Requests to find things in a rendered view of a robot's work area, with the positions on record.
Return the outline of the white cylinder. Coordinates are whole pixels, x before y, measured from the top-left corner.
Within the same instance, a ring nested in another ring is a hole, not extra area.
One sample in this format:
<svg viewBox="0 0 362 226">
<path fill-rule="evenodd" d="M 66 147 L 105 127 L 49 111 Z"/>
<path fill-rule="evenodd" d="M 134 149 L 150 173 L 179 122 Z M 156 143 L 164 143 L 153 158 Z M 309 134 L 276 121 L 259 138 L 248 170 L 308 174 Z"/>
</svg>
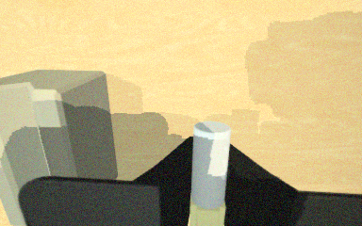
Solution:
<svg viewBox="0 0 362 226">
<path fill-rule="evenodd" d="M 231 128 L 218 121 L 193 127 L 189 226 L 223 226 Z"/>
</svg>

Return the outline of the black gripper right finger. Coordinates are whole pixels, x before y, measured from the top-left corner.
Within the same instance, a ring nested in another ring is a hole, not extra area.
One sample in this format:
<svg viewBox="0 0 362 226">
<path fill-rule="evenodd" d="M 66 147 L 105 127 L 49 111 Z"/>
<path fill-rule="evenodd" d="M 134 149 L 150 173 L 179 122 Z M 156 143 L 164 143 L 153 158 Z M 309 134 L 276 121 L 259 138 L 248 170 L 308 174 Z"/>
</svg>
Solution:
<svg viewBox="0 0 362 226">
<path fill-rule="evenodd" d="M 362 226 L 362 194 L 301 191 L 230 143 L 224 226 Z"/>
</svg>

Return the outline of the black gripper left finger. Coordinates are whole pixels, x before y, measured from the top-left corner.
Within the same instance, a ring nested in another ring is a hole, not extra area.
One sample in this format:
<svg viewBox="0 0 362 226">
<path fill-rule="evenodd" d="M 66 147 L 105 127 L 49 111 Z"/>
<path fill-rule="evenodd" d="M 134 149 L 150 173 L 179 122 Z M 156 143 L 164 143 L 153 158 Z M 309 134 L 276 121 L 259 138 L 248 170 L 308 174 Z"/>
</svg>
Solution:
<svg viewBox="0 0 362 226">
<path fill-rule="evenodd" d="M 188 226 L 193 137 L 133 181 L 45 176 L 25 183 L 25 226 Z"/>
</svg>

